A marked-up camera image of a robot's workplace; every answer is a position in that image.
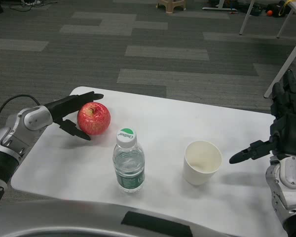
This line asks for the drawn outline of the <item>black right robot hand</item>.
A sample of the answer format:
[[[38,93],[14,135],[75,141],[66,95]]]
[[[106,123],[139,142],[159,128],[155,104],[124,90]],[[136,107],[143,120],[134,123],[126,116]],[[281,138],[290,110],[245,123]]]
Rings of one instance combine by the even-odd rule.
[[[283,84],[275,83],[272,88],[271,114],[275,116],[270,126],[269,140],[258,140],[233,155],[229,163],[236,164],[248,159],[256,160],[271,152],[280,159],[287,155],[296,156],[296,79],[288,69],[283,75]]]

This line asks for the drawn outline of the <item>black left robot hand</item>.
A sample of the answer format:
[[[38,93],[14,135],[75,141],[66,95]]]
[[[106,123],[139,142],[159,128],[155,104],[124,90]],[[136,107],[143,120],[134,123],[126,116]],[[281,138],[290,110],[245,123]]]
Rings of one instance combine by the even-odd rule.
[[[60,129],[72,136],[90,141],[90,136],[79,130],[74,122],[69,119],[63,120],[63,118],[71,113],[79,111],[83,105],[95,100],[100,100],[103,97],[103,94],[91,91],[82,95],[67,96],[63,99],[45,104],[44,106],[49,110],[53,122],[58,124]]]

